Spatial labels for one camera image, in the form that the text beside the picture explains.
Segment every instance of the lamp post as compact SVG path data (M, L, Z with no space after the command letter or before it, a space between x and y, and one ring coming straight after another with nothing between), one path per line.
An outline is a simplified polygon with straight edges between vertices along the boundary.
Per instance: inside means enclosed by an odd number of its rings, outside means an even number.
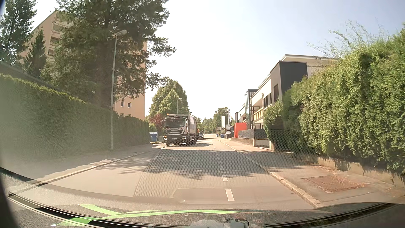
M118 36L123 36L127 34L127 30L121 30L117 33L115 33L113 36L115 36L115 46L114 46L114 59L113 59L113 75L111 77L111 101L110 101L110 107L111 107L111 121L110 121L110 151L113 151L113 113L114 113L114 107L113 107L113 99L114 99L114 72L115 72L115 53L117 52L117 39Z
M177 98L177 114L179 113L179 100L183 101L181 98Z

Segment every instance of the apartment building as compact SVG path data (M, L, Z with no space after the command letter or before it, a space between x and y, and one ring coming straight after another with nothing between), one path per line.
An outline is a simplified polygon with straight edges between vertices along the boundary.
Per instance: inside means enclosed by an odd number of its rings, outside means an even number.
M282 95L294 82L301 81L304 75L311 77L313 72L331 60L319 56L283 56L258 88L246 91L245 102L239 112L235 113L235 119L238 123L246 123L247 129L263 128L264 110L282 99Z
M68 27L69 24L62 22L60 20L60 13L54 11L51 13L41 24L39 24L33 31L33 36L31 42L34 41L38 32L42 29L44 32L45 40L45 53L47 53L47 60L54 61L54 49L55 41L60 39L60 30L62 27ZM25 57L29 52L28 50L20 53L22 57ZM131 97L126 97L124 99L119 99L113 105L113 109L121 116L133 116L141 120L145 119L145 96L139 95L139 97L132 99Z

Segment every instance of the tall white sign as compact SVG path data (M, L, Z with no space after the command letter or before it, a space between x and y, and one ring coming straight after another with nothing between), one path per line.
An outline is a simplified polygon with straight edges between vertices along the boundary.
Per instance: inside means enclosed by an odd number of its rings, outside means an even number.
M221 128L225 128L225 116L221 116Z

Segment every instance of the drain cover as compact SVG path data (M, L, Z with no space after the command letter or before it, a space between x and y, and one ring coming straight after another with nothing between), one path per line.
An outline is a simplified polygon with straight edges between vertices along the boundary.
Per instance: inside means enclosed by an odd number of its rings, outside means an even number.
M325 191L343 191L348 189L354 189L361 187L360 184L353 183L345 178L341 178L335 175L330 176L316 176L303 178L304 180L310 182L311 184L322 188Z

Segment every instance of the sidewalk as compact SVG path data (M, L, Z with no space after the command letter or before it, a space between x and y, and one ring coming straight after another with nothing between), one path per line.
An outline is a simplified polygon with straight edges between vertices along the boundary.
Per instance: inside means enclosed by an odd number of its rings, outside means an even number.
M144 144L127 148L120 148L113 152L99 151L69 156L60 159L50 159L28 163L20 161L12 155L0 155L0 166L16 174L45 181L67 173L91 168L111 161L116 161L131 155L141 154L153 149L164 147L164 144Z
M315 207L356 202L403 201L404 189L366 176L311 164L288 152L270 152L240 142L219 141L245 155Z

